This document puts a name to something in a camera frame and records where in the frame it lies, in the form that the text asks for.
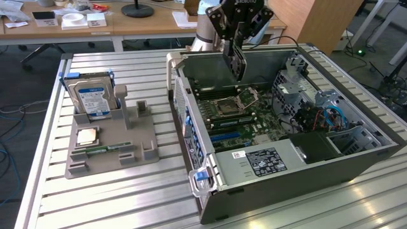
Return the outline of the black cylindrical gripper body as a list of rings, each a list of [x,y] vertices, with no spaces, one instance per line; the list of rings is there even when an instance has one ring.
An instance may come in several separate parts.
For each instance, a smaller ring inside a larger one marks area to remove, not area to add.
[[[263,9],[263,7],[263,0],[224,0],[222,2],[223,11],[235,11],[236,9],[254,9],[254,11],[259,11],[260,9]]]

